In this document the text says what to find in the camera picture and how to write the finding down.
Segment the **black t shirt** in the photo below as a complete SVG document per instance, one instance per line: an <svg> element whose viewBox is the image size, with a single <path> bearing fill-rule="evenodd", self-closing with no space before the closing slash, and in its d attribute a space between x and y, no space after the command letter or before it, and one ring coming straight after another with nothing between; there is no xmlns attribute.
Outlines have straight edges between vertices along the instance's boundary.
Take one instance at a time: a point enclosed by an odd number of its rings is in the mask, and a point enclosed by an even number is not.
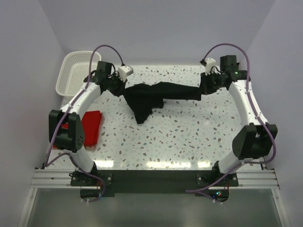
<svg viewBox="0 0 303 227"><path fill-rule="evenodd" d="M153 108L163 108L164 100L201 100L198 87L159 82L154 85L137 84L125 89L123 94L134 113L137 124L144 123Z"/></svg>

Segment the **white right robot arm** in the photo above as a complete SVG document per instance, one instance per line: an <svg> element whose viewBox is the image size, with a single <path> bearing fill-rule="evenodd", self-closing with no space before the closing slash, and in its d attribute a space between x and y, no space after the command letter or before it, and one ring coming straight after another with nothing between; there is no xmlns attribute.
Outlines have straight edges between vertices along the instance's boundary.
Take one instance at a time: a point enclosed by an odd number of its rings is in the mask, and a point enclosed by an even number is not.
<svg viewBox="0 0 303 227"><path fill-rule="evenodd" d="M277 126L270 124L263 115L254 97L252 83L246 70L240 70L235 55L226 55L217 63L212 58L204 58L205 67L201 74L202 93L210 95L225 88L233 98L242 129L232 141L231 152L217 161L211 173L211 181L217 186L228 180L227 174L233 174L242 165L259 162L275 147Z"/></svg>

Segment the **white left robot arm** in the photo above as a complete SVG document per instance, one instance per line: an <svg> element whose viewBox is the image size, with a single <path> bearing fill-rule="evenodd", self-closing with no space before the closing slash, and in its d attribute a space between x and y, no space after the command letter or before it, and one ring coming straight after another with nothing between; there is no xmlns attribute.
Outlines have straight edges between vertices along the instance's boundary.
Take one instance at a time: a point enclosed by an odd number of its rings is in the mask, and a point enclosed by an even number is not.
<svg viewBox="0 0 303 227"><path fill-rule="evenodd" d="M112 63L99 61L97 68L84 79L79 92L60 110L49 113L49 149L63 150L78 171L83 172L81 179L86 185L94 185L98 174L93 171L95 163L84 147L85 133L81 120L103 92L108 90L115 96L121 95L127 77L133 72L133 68L125 64L115 68Z"/></svg>

